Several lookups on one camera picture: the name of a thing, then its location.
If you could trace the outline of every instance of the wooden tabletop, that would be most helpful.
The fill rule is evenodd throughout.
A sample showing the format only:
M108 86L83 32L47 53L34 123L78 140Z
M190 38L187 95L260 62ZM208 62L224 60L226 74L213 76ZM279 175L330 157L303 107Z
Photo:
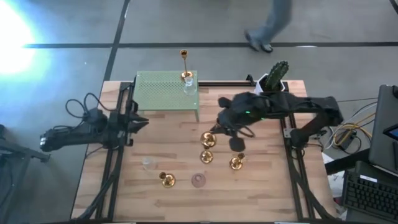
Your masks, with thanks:
M290 92L306 96L304 82L288 81ZM120 82L104 82L100 100L114 108ZM217 99L244 91L248 87L199 87L200 122L193 111L146 111L149 124L133 135L134 146L125 147L114 221L135 222L266 222L294 221L295 214L289 170L279 121L266 119L250 126L256 138L246 139L241 170L232 170L228 162L236 155L228 146L229 137L217 135L211 149L214 159L204 164L200 135L215 123L221 110ZM311 114L296 114L297 126L309 122ZM99 147L89 146L88 152ZM145 170L142 160L150 157L155 168ZM72 217L79 216L98 193L106 158L99 150L85 160ZM320 148L305 150L305 166L312 192L332 215L335 209ZM160 172L174 174L176 184L166 189ZM195 188L193 174L202 173L206 184ZM303 193L300 191L305 209Z

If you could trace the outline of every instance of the black keyboard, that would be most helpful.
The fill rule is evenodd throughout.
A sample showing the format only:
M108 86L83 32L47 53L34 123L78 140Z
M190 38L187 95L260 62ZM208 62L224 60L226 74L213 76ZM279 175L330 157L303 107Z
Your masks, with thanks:
M398 223L398 186L346 171L343 205Z

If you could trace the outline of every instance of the gray floor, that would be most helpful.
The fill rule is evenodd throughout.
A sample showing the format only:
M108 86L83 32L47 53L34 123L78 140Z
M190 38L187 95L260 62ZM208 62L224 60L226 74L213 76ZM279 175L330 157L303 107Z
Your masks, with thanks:
M6 30L5 40L112 43L123 2L8 0L8 10L14 12L9 15L19 17L15 24L22 21L25 27ZM132 0L121 42L244 42L243 29L260 25L269 6L270 1L261 0ZM398 15L388 0L295 1L293 18L274 42L398 41ZM0 46L4 44L2 38L4 34L0 36ZM119 49L110 79L132 80L138 70L181 70L179 50ZM310 96L333 95L337 100L371 98L377 96L379 85L398 84L398 47L279 47L270 55L245 48L188 51L188 68L198 70L201 80L242 80L247 74L258 78L276 62L288 60L286 79L305 80ZM58 124L77 124L77 119L67 115L65 102L70 98L81 100L89 91L96 95L100 92L110 52L111 49L0 52L0 123L7 126L10 139L39 150L39 135L45 130ZM20 71L11 72L10 68ZM346 102L340 106L348 118L371 102ZM86 146L65 147L53 152L47 164L34 161L18 192L10 223L68 220L85 149ZM332 149L326 153L333 158L345 156Z

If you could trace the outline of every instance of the person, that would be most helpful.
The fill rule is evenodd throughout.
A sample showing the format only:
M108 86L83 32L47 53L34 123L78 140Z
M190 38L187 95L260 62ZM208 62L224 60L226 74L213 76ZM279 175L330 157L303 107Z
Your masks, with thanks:
M292 18L292 0L272 0L272 8L264 26L253 30L245 30L244 36L250 48L271 53L273 38L279 34Z

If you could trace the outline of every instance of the cactus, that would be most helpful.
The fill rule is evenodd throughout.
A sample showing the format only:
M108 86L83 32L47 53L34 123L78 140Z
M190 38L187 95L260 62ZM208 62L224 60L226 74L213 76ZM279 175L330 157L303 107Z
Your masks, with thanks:
M278 83L280 83L283 76L289 70L289 64L286 61L281 61L276 63L271 71L269 72L267 79L265 80L264 85L262 85L262 89L265 90L277 90Z

